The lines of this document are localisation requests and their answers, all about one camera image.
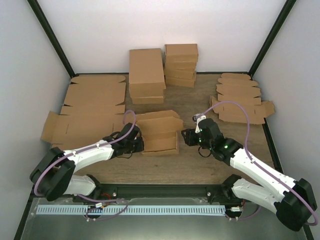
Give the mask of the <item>small brown cardboard box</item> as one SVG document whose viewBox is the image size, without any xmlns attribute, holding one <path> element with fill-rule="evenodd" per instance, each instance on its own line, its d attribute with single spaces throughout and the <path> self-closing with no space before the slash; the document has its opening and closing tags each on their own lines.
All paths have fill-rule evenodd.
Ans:
<svg viewBox="0 0 320 240">
<path fill-rule="evenodd" d="M 184 129 L 184 121 L 173 110 L 138 114 L 136 125 L 141 130 L 145 157 L 166 156 L 179 153 L 178 133 Z"/>
</svg>

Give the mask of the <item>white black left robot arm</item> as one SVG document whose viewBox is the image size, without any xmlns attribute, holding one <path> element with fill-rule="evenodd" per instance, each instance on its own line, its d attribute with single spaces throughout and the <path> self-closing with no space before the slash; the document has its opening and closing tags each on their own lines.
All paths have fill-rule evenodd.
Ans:
<svg viewBox="0 0 320 240">
<path fill-rule="evenodd" d="M 102 196 L 101 183 L 93 175 L 80 176 L 76 172 L 98 162 L 130 158 L 132 154 L 143 150 L 140 128 L 127 123 L 121 131 L 91 145 L 73 150 L 51 148 L 31 172 L 29 179 L 34 184 L 35 195 L 43 196 L 49 202 L 63 195 L 76 195 L 97 203 Z"/>
</svg>

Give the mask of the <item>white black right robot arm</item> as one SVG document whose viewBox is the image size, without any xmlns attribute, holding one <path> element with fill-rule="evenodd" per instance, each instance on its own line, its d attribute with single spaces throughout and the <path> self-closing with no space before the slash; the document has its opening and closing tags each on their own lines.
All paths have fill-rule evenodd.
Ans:
<svg viewBox="0 0 320 240">
<path fill-rule="evenodd" d="M 199 117 L 196 127 L 182 130 L 181 135 L 186 145 L 208 150 L 216 160 L 255 181 L 251 183 L 231 175 L 222 188 L 225 200 L 232 202 L 239 198 L 253 202 L 274 213 L 284 226 L 295 232 L 309 223 L 317 203 L 307 180 L 296 180 L 265 164 L 236 140 L 224 137 L 211 118 Z"/>
</svg>

